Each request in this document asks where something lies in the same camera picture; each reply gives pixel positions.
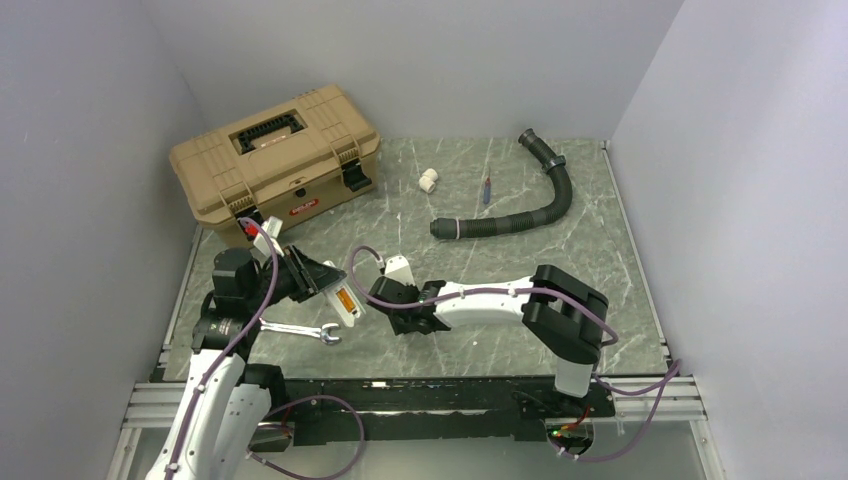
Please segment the white remote control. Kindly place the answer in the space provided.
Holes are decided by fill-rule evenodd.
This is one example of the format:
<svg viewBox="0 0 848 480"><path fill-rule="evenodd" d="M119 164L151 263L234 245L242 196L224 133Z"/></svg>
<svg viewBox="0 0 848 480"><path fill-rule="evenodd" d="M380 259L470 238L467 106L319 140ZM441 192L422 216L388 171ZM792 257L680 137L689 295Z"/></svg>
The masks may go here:
<svg viewBox="0 0 848 480"><path fill-rule="evenodd" d="M322 295L337 313L344 327L354 328L364 315L364 308L347 281L347 273L326 260L323 262L331 270L331 281L322 289Z"/></svg>

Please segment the orange battery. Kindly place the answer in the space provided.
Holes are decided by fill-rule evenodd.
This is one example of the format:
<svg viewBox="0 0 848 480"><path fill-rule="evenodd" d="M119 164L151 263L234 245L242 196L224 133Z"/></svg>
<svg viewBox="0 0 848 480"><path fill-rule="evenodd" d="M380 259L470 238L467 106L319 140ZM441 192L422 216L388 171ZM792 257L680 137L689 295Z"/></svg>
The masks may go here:
<svg viewBox="0 0 848 480"><path fill-rule="evenodd" d="M342 288L338 290L336 297L347 314L355 315L357 313L356 303L346 289Z"/></svg>

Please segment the tan plastic toolbox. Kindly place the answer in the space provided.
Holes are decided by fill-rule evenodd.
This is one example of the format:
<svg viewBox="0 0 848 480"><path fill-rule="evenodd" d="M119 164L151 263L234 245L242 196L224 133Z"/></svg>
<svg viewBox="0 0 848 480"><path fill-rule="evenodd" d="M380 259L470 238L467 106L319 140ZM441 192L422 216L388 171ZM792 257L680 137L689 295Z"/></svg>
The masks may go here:
<svg viewBox="0 0 848 480"><path fill-rule="evenodd" d="M200 226L229 247L270 217L291 228L373 190L381 136L332 84L173 147L170 164Z"/></svg>

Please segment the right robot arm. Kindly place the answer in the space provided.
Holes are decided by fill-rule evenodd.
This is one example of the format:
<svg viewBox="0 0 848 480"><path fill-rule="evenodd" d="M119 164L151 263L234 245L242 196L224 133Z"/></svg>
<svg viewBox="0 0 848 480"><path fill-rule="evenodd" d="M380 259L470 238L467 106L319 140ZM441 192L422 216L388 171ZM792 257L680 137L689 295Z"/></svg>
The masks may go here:
<svg viewBox="0 0 848 480"><path fill-rule="evenodd" d="M608 298L553 265L517 280L466 285L428 281L419 288L381 275L365 293L397 335L428 335L468 326L527 328L556 357L551 401L574 415L590 399L589 385L601 350L617 334L606 323Z"/></svg>

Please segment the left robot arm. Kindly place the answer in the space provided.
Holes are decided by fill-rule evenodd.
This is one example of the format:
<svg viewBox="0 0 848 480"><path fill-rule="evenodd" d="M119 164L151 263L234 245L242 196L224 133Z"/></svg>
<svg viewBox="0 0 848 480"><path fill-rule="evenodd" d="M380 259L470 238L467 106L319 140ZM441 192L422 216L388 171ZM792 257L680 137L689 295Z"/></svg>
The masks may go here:
<svg viewBox="0 0 848 480"><path fill-rule="evenodd" d="M279 417L289 399L280 367L248 361L264 309L304 302L345 277L294 246L266 262L246 248L215 256L213 288L193 328L188 379L148 478L233 477L259 423Z"/></svg>

